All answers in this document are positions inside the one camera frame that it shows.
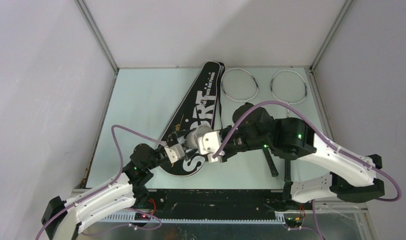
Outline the white shuttlecock tube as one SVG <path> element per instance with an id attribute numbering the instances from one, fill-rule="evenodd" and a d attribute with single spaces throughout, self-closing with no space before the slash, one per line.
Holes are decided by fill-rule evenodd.
<path id="1" fill-rule="evenodd" d="M 189 149 L 198 149 L 198 139 L 212 131 L 213 129 L 208 125 L 203 124 L 198 126 L 185 137 L 185 146 Z"/>

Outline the black racket bag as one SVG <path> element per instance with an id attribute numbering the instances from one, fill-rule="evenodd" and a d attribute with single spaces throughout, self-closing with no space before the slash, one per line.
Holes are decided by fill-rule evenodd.
<path id="1" fill-rule="evenodd" d="M 161 139 L 166 141 L 173 132 L 192 130 L 200 125 L 214 126 L 217 104 L 220 99 L 220 81 L 225 65 L 217 61 L 204 63 L 202 69 L 168 122 Z M 161 168 L 174 177 L 189 177 L 205 163 L 204 156 L 194 154 Z"/>

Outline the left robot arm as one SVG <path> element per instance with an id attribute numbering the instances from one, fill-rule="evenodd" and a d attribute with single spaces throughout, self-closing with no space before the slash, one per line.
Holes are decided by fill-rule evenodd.
<path id="1" fill-rule="evenodd" d="M 112 178 L 78 196 L 62 200 L 51 199 L 41 219 L 42 229 L 50 240 L 75 240 L 89 226 L 119 210 L 135 206 L 143 208 L 149 202 L 145 186 L 153 177 L 152 169 L 174 164 L 195 155 L 212 156 L 216 147 L 206 144 L 207 138 L 195 129 L 161 142 L 158 148 L 145 143 L 135 147 L 130 162 Z"/>

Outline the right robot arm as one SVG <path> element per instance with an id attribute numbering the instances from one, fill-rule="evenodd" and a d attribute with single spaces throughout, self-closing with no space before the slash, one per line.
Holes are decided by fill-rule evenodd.
<path id="1" fill-rule="evenodd" d="M 220 130 L 223 161 L 238 153 L 268 149 L 285 161 L 301 160 L 327 170 L 325 175 L 307 181 L 293 181 L 286 172 L 281 201 L 288 209 L 315 199 L 336 197 L 365 203 L 385 195 L 385 184 L 375 172 L 382 166 L 377 154 L 348 152 L 303 119 L 274 118 L 265 108 L 250 103 L 235 110 L 233 123 Z"/>

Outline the white racket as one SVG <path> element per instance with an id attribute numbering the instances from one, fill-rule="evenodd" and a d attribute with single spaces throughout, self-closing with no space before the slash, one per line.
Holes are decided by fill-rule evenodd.
<path id="1" fill-rule="evenodd" d="M 221 77 L 221 90 L 232 101 L 247 103 L 254 99 L 259 91 L 255 77 L 243 68 L 230 68 Z"/>
<path id="2" fill-rule="evenodd" d="M 302 75 L 290 69 L 280 70 L 273 75 L 270 90 L 278 102 L 289 106 L 303 102 L 308 92 Z"/>

